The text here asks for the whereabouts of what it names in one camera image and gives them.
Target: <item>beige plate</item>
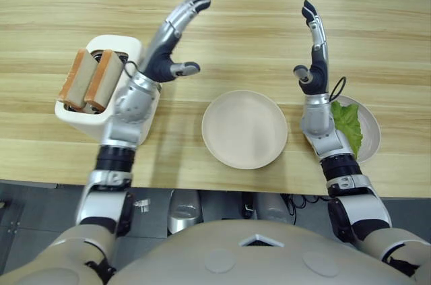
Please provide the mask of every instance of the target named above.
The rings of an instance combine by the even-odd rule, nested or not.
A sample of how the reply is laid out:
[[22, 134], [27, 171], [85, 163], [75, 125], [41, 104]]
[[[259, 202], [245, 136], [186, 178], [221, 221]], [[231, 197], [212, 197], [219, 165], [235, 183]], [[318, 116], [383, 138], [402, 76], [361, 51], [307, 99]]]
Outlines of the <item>beige plate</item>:
[[358, 162], [365, 162], [366, 160], [370, 159], [380, 147], [380, 139], [382, 135], [377, 120], [374, 115], [372, 115], [370, 110], [353, 98], [339, 96], [337, 101], [342, 106], [347, 106], [350, 104], [359, 105], [358, 120], [361, 124], [363, 138], [362, 145], [359, 148]]
[[288, 139], [284, 114], [270, 98], [232, 91], [216, 98], [202, 119], [202, 136], [220, 162], [254, 169], [275, 160]]

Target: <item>black wire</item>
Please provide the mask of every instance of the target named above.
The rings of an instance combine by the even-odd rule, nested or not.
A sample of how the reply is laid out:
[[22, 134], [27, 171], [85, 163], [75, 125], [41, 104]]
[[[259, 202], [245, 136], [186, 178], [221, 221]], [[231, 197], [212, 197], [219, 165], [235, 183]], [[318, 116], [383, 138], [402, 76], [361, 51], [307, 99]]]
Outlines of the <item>black wire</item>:
[[330, 200], [331, 200], [331, 198], [324, 198], [323, 196], [319, 196], [319, 199], [321, 199], [322, 201], [324, 201], [324, 202], [329, 202]]
[[328, 202], [331, 198], [325, 198], [323, 196], [313, 195], [313, 199], [308, 199], [305, 195], [300, 195], [302, 198], [302, 202], [300, 205], [296, 204], [294, 201], [294, 194], [282, 194], [281, 197], [288, 208], [288, 212], [290, 216], [294, 217], [293, 225], [296, 224], [296, 220], [298, 217], [297, 211], [298, 209], [303, 209], [306, 207], [307, 203], [314, 204], [318, 201], [322, 200]]
[[[343, 84], [341, 85], [341, 87], [340, 87], [340, 89], [339, 89], [339, 91], [338, 91], [338, 93], [334, 96], [334, 93], [335, 93], [335, 91], [337, 90], [337, 88], [338, 88], [338, 85], [341, 83], [341, 82], [343, 82]], [[337, 98], [338, 98], [338, 96], [341, 94], [341, 92], [344, 90], [344, 86], [345, 86], [345, 83], [347, 82], [347, 78], [346, 78], [346, 76], [343, 76], [342, 78], [340, 78], [339, 79], [339, 81], [336, 83], [336, 85], [335, 85], [335, 87], [334, 87], [334, 89], [332, 90], [332, 92], [331, 92], [331, 95], [330, 95], [330, 97], [329, 97], [329, 102], [332, 102], [332, 101], [334, 101], [334, 100], [336, 100]]]
[[136, 68], [136, 71], [137, 71], [137, 65], [136, 65], [136, 63], [134, 61], [126, 61], [125, 64], [124, 64], [124, 66], [123, 66], [123, 71], [126, 73], [127, 76], [129, 76], [129, 78], [132, 78], [132, 75], [130, 75], [130, 73], [126, 69], [126, 65], [127, 64], [133, 64], [135, 66], [135, 68]]
[[309, 204], [314, 204], [314, 203], [317, 203], [317, 202], [319, 202], [319, 196], [316, 196], [316, 195], [313, 195], [314, 196], [314, 200], [313, 201], [310, 201], [309, 199], [307, 199], [306, 198], [306, 196], [305, 195], [303, 195], [303, 197], [305, 198], [305, 200], [307, 201], [307, 203], [309, 203]]

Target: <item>bread slice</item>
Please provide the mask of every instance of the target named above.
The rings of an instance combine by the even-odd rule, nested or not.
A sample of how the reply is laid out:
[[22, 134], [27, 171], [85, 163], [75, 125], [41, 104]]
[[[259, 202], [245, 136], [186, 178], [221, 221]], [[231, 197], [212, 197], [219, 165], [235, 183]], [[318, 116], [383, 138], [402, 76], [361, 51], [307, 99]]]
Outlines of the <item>bread slice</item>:
[[90, 82], [84, 100], [94, 108], [97, 108], [99, 112], [103, 112], [108, 106], [122, 70], [123, 62], [117, 54], [114, 51], [105, 50], [102, 53], [102, 58]]
[[84, 96], [97, 65], [98, 62], [87, 49], [79, 49], [57, 100], [71, 106], [75, 110], [82, 110], [86, 105]]

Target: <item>gray floor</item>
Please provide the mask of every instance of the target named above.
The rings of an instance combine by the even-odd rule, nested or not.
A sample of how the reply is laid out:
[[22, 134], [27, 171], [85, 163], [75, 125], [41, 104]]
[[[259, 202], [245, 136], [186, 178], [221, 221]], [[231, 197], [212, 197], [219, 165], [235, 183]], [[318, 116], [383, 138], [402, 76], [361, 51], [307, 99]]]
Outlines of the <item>gray floor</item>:
[[[64, 230], [73, 226], [81, 187], [60, 185], [56, 189], [0, 183], [0, 274], [37, 256]], [[133, 189], [137, 199], [151, 199], [150, 211], [136, 209], [131, 232], [117, 241], [114, 266], [121, 269], [166, 238], [169, 189]], [[240, 193], [201, 192], [205, 221], [241, 218]], [[394, 227], [407, 229], [431, 241], [431, 200], [386, 199]], [[319, 201], [298, 210], [297, 225], [336, 239], [326, 203]]]

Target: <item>lettuce leaf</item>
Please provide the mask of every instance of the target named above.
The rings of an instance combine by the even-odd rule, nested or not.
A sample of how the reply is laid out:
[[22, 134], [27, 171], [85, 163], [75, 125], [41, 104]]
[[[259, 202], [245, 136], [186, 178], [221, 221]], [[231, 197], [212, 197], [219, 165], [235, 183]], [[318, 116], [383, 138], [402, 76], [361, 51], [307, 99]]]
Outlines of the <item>lettuce leaf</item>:
[[344, 133], [355, 157], [358, 158], [359, 148], [362, 144], [361, 125], [358, 120], [359, 106], [357, 104], [342, 106], [338, 101], [334, 101], [331, 104], [331, 110], [335, 128]]

